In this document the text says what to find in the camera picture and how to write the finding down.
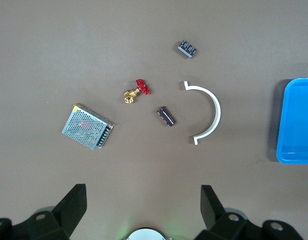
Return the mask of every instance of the black capacitor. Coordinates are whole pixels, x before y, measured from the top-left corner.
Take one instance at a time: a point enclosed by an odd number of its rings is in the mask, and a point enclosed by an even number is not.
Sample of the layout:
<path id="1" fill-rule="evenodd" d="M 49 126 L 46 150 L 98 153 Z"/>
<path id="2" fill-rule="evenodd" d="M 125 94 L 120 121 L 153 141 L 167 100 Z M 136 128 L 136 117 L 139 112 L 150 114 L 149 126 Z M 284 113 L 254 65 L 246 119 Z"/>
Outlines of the black capacitor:
<path id="1" fill-rule="evenodd" d="M 180 45 L 178 45 L 177 49 L 189 58 L 193 57 L 194 53 L 196 52 L 196 48 L 185 40 L 183 40 Z"/>
<path id="2" fill-rule="evenodd" d="M 170 112 L 167 110 L 166 106 L 161 106 L 156 112 L 163 119 L 163 121 L 168 127 L 171 127 L 175 124 L 175 120 L 171 116 Z"/>

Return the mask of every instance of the blue tray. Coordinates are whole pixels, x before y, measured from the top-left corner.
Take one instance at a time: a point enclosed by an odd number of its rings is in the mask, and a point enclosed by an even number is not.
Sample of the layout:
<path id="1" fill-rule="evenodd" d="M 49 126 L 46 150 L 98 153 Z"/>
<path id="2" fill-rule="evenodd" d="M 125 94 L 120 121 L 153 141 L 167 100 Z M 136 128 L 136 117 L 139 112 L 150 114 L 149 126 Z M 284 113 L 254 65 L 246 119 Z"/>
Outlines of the blue tray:
<path id="1" fill-rule="evenodd" d="M 285 88 L 276 157 L 283 164 L 308 164 L 308 78 Z"/>

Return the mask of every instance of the semicircular plastic piece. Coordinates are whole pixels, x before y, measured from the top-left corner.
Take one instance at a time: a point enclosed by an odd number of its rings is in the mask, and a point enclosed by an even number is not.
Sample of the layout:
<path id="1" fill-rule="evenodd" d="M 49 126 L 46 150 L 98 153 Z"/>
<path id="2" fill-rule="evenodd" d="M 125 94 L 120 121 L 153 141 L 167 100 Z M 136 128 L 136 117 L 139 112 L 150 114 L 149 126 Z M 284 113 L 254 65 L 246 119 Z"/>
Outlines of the semicircular plastic piece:
<path id="1" fill-rule="evenodd" d="M 216 98 L 216 96 L 209 90 L 200 87 L 200 86 L 189 86 L 188 81 L 184 81 L 184 86 L 186 90 L 199 90 L 203 91 L 204 93 L 207 93 L 213 100 L 215 105 L 215 118 L 211 126 L 201 134 L 193 136 L 195 145 L 199 144 L 198 139 L 205 138 L 206 136 L 210 135 L 218 126 L 220 119 L 221 119 L 221 106 L 219 103 L 219 100 Z"/>

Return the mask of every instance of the perforated metal cover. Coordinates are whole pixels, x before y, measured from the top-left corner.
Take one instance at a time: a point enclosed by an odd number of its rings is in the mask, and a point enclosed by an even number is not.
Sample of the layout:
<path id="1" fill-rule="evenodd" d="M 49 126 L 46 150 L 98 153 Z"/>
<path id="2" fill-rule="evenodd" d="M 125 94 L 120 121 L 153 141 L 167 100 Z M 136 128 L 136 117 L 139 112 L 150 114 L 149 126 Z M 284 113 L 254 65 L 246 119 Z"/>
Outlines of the perforated metal cover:
<path id="1" fill-rule="evenodd" d="M 102 147 L 105 140 L 100 144 L 101 136 L 104 138 L 106 134 L 107 137 L 109 129 L 112 129 L 114 124 L 108 125 L 100 118 L 105 120 L 105 118 L 91 111 L 89 108 L 79 103 L 75 104 L 62 133 L 92 150 L 96 145 Z"/>

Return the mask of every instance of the electrolytic capacitor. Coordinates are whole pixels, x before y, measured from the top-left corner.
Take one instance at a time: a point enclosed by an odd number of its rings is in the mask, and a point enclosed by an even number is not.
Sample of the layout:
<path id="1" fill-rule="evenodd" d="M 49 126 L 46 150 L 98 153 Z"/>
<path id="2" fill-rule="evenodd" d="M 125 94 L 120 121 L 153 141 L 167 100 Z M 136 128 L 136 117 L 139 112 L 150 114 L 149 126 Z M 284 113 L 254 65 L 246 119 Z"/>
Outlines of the electrolytic capacitor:
<path id="1" fill-rule="evenodd" d="M 170 112 L 167 110 L 166 106 L 161 106 L 156 112 L 163 119 L 163 121 L 168 127 L 171 127 L 175 124 L 175 120 L 173 119 Z"/>

